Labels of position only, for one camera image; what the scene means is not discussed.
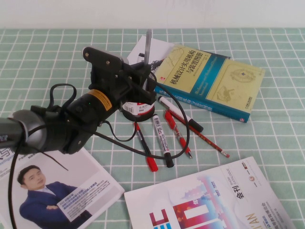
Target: robotic arm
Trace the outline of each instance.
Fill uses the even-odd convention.
[[[150,76],[150,65],[143,62],[129,65],[120,57],[92,47],[83,50],[83,57],[92,64],[90,91],[73,102],[76,89],[69,84],[58,84],[51,88],[47,108],[32,106],[30,110],[13,113],[12,118],[0,118],[0,148],[15,149],[23,138],[29,147],[23,146],[20,154],[34,153],[33,147],[41,152],[59,150],[73,154],[91,137],[88,131],[95,132],[125,102],[155,102],[154,87],[149,91],[142,89]],[[64,85],[74,88],[73,96],[62,107],[54,106],[53,90]],[[42,125],[45,128],[29,136],[31,130]]]

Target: pencil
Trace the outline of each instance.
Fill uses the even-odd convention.
[[[180,116],[178,116],[177,114],[175,114],[174,112],[172,112],[171,110],[169,110],[169,112],[176,118],[178,119],[180,122],[182,122],[185,125],[185,121],[184,119],[182,119]],[[207,137],[205,137],[203,134],[201,134],[200,132],[198,132],[197,130],[195,130],[193,127],[189,126],[190,130],[193,131],[195,134],[197,134],[203,141],[205,141],[206,143],[208,143],[210,146],[212,146],[214,149],[216,149],[219,153],[221,153],[222,155],[224,155],[225,157],[230,157],[229,154],[227,154],[223,149],[221,149],[219,146],[217,146],[215,143],[213,143],[212,141],[210,141]]]

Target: black wire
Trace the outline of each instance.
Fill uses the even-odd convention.
[[[184,120],[185,120],[185,126],[186,126],[186,144],[185,144],[185,147],[182,149],[182,151],[181,151],[180,153],[178,153],[178,154],[176,154],[176,155],[174,155],[174,156],[171,156],[171,159],[175,159],[175,158],[178,158],[179,156],[181,156],[181,155],[185,152],[185,150],[187,149],[187,147],[188,147],[188,144],[189,144],[189,141],[190,141],[190,128],[189,128],[189,124],[188,124],[188,122],[187,122],[186,114],[185,114],[185,112],[184,112],[182,106],[181,106],[180,103],[178,102],[178,100],[177,100],[177,99],[174,97],[174,95],[173,95],[172,93],[170,93],[162,84],[160,84],[160,83],[157,82],[157,78],[156,78],[156,76],[155,76],[155,74],[154,74],[153,72],[151,72],[151,75],[154,77],[154,80],[151,79],[151,78],[149,78],[149,77],[148,77],[148,80],[154,82],[157,86],[159,86],[161,89],[163,89],[163,90],[164,90],[164,91],[165,91],[165,92],[166,92],[166,93],[176,102],[176,104],[178,105],[179,109],[181,110],[181,113],[182,113],[183,118],[184,118]],[[54,90],[57,86],[72,86],[72,87],[73,87],[73,90],[74,90],[74,91],[73,91],[72,97],[62,106],[62,107],[64,108],[64,109],[62,109],[62,111],[64,111],[65,108],[75,99],[75,97],[76,97],[76,88],[75,88],[73,85],[71,85],[71,84],[61,83],[61,84],[56,84],[56,85],[54,85],[54,86],[51,88],[51,89],[52,89],[52,92],[53,92],[53,90]],[[53,98],[53,93],[51,93],[51,94],[50,94],[50,104],[49,104],[48,108],[51,109],[51,107],[53,106],[53,104],[54,104],[54,98]],[[115,134],[114,134],[114,132],[113,132],[113,129],[112,129],[110,123],[109,123],[108,121],[106,121],[105,123],[107,123],[107,124],[109,125],[110,130],[111,130],[113,136],[114,136],[117,140],[119,140],[119,141],[129,141],[129,140],[131,140],[131,139],[135,136],[136,127],[135,127],[135,131],[134,131],[132,137],[130,137],[130,138],[127,139],[127,140],[120,140],[120,139],[118,139],[118,138],[115,136]],[[34,128],[34,129],[30,130],[30,131],[28,132],[28,136],[32,135],[33,133],[35,133],[36,131],[38,131],[38,130],[40,130],[40,129],[46,128],[46,127],[49,126],[49,125],[62,125],[62,123],[49,123],[49,124],[47,124],[47,125],[40,125],[40,126]],[[116,145],[118,145],[118,146],[121,146],[122,148],[125,148],[125,149],[127,149],[127,150],[130,150],[130,151],[135,152],[135,153],[137,153],[137,154],[140,154],[140,155],[143,155],[143,156],[152,157],[152,158],[155,158],[155,159],[162,159],[162,160],[165,160],[165,159],[166,159],[166,158],[163,157],[163,156],[157,156],[157,155],[152,155],[152,154],[147,155],[145,152],[142,152],[142,151],[136,150],[136,149],[134,149],[134,148],[131,148],[131,147],[129,147],[129,146],[126,146],[126,145],[124,145],[124,144],[122,144],[122,143],[120,143],[120,142],[118,142],[118,141],[115,141],[115,140],[113,140],[112,138],[107,137],[107,136],[105,136],[105,135],[103,135],[103,134],[101,134],[101,133],[94,132],[94,131],[90,131],[90,130],[87,130],[87,129],[83,128],[83,127],[77,126],[77,125],[71,125],[71,124],[66,124],[66,125],[71,126],[71,127],[75,128],[75,129],[78,129],[78,130],[85,131],[85,132],[90,133],[90,134],[92,134],[92,135],[96,135],[96,136],[98,136],[98,137],[101,137],[101,138],[103,138],[103,139],[105,139],[105,140],[108,140],[108,141],[110,141],[110,142],[112,142],[112,143],[114,143],[114,144],[116,144]],[[14,217],[14,212],[13,212],[13,204],[12,204],[12,182],[13,182],[14,170],[15,170],[15,165],[16,165],[17,157],[18,157],[19,151],[20,151],[20,149],[21,149],[23,143],[24,143],[24,142],[23,142],[23,139],[22,139],[22,140],[19,142],[19,144],[18,144],[18,147],[17,147],[17,149],[16,149],[16,151],[15,151],[15,154],[14,154],[14,157],[13,157],[13,160],[12,160],[12,163],[11,163],[11,166],[10,166],[10,177],[9,177],[8,197],[9,197],[10,220],[11,220],[13,229],[17,229],[17,226],[16,226],[16,222],[15,222],[15,217]],[[50,157],[50,158],[53,159],[55,162],[57,162],[59,165],[61,165],[61,164],[60,164],[58,161],[56,161],[53,157],[51,157],[51,156],[45,154],[44,152],[40,151],[39,149],[36,149],[36,150],[37,150],[38,152],[40,152],[40,153],[42,153],[42,154],[44,154],[44,155]]]
[[[113,128],[112,128],[110,122],[108,122],[107,120],[105,120],[103,123],[108,124],[108,126],[109,126],[109,128],[110,128],[110,130],[111,130],[111,133],[112,133],[112,135],[115,137],[116,140],[118,140],[118,141],[120,141],[120,142],[129,142],[130,140],[133,139],[133,137],[134,137],[135,134],[137,133],[137,127],[136,127],[136,126],[137,126],[137,125],[136,125],[136,124],[137,124],[137,121],[135,120],[134,122],[135,122],[135,125],[134,125],[133,134],[132,134],[132,136],[131,136],[130,138],[128,138],[128,139],[126,139],[126,140],[121,140],[121,139],[118,139],[118,138],[117,138],[117,136],[114,134],[114,131],[113,131]]]
[[[42,153],[43,155],[45,155],[45,156],[47,156],[47,157],[49,157],[49,158],[51,158],[53,161],[55,161],[58,165],[60,165],[61,167],[63,167],[65,170],[67,170],[68,171],[68,169],[65,167],[65,166],[63,166],[61,163],[59,163],[55,158],[53,158],[52,156],[50,156],[50,155],[48,155],[48,154],[46,154],[46,153],[44,153],[44,152],[42,152],[42,151],[40,151],[39,149],[37,149],[36,147],[32,147],[32,146],[29,146],[28,144],[26,144],[26,147],[29,147],[29,148],[32,148],[32,149],[35,149],[38,153]]]
[[[14,170],[15,170],[15,165],[17,161],[17,157],[19,154],[19,151],[22,147],[23,139],[19,142],[17,149],[15,151],[13,160],[11,162],[10,166],[10,178],[9,178],[9,211],[10,211],[10,220],[11,224],[13,226],[13,229],[17,229],[16,222],[15,222],[15,217],[14,217],[14,211],[13,211],[13,201],[12,201],[12,186],[13,186],[13,177],[14,177]]]
[[[179,107],[180,110],[181,110],[181,113],[182,113],[182,115],[183,115],[183,118],[184,118],[184,120],[185,120],[185,126],[186,126],[186,144],[185,144],[185,147],[182,149],[182,151],[181,151],[180,153],[178,153],[178,154],[176,154],[176,155],[174,155],[174,156],[171,156],[171,159],[175,159],[175,158],[177,158],[177,157],[180,157],[180,156],[186,151],[186,149],[187,149],[187,147],[188,147],[188,144],[189,144],[189,141],[190,141],[190,128],[189,128],[189,124],[188,124],[188,122],[187,122],[186,114],[185,114],[185,112],[184,112],[182,106],[180,105],[179,101],[178,101],[178,100],[173,96],[173,94],[170,93],[162,84],[160,84],[160,83],[157,82],[157,79],[156,79],[156,76],[155,76],[154,73],[151,72],[151,75],[154,77],[154,80],[151,79],[151,78],[148,78],[148,79],[151,80],[152,82],[154,82],[157,86],[159,86],[161,89],[163,89],[166,93],[168,93],[168,95],[177,103],[178,107]],[[43,128],[49,126],[49,125],[62,125],[62,123],[49,123],[49,124],[47,124],[47,125],[41,125],[41,126],[38,126],[38,127],[34,128],[34,129],[30,130],[30,131],[28,132],[28,134],[29,134],[29,136],[30,136],[30,135],[32,135],[34,132],[36,132],[36,131],[38,131],[38,130],[40,130],[40,129],[43,129]],[[152,158],[155,158],[155,159],[161,159],[161,160],[165,160],[165,159],[166,159],[166,158],[163,157],[163,156],[157,156],[157,155],[153,155],[153,154],[147,155],[145,152],[142,152],[142,151],[136,150],[136,149],[134,149],[134,148],[131,148],[131,147],[129,147],[129,146],[126,146],[126,145],[124,145],[124,144],[122,144],[122,143],[120,143],[120,142],[118,142],[118,141],[115,141],[114,139],[112,139],[112,138],[110,138],[110,137],[107,137],[107,136],[105,136],[105,135],[103,135],[103,134],[101,134],[101,133],[99,133],[99,132],[87,130],[87,129],[85,129],[84,127],[81,127],[81,126],[78,126],[78,125],[72,125],[72,124],[68,124],[68,123],[66,123],[65,125],[70,126],[70,127],[73,127],[73,128],[75,128],[75,129],[77,129],[77,130],[85,131],[85,132],[87,132],[87,133],[89,133],[89,134],[96,135],[96,136],[98,136],[98,137],[101,137],[101,138],[103,138],[103,139],[105,139],[105,140],[107,140],[107,141],[110,141],[110,142],[112,142],[112,143],[114,143],[114,144],[116,144],[116,145],[118,145],[118,146],[120,146],[120,147],[122,147],[122,148],[124,148],[124,149],[130,150],[130,151],[132,151],[132,152],[134,152],[134,153],[137,153],[137,154],[139,154],[139,155],[148,156],[148,157],[152,157]]]
[[[157,77],[156,77],[156,75],[153,72],[151,72],[151,75],[153,76],[154,80],[151,79],[150,77],[148,77],[148,80],[152,81],[158,87],[163,89],[175,101],[175,103],[178,105],[178,107],[179,107],[179,109],[180,109],[180,111],[181,111],[181,113],[183,115],[183,118],[184,118],[184,122],[185,122],[185,126],[186,126],[186,144],[185,144],[184,148],[182,149],[182,151],[180,153],[176,154],[175,156],[172,156],[172,159],[174,159],[174,158],[177,158],[177,157],[181,156],[186,151],[186,149],[187,149],[187,147],[189,145],[189,142],[190,142],[190,127],[189,127],[189,123],[187,121],[186,114],[185,114],[181,104],[179,103],[179,101],[175,98],[175,96],[169,90],[167,90],[162,84],[157,82]]]

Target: orange label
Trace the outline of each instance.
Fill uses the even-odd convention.
[[[108,111],[110,108],[112,108],[111,102],[108,99],[108,97],[101,91],[92,89],[88,92],[88,94],[93,95],[95,98],[100,100],[100,102],[104,105],[106,111]]]

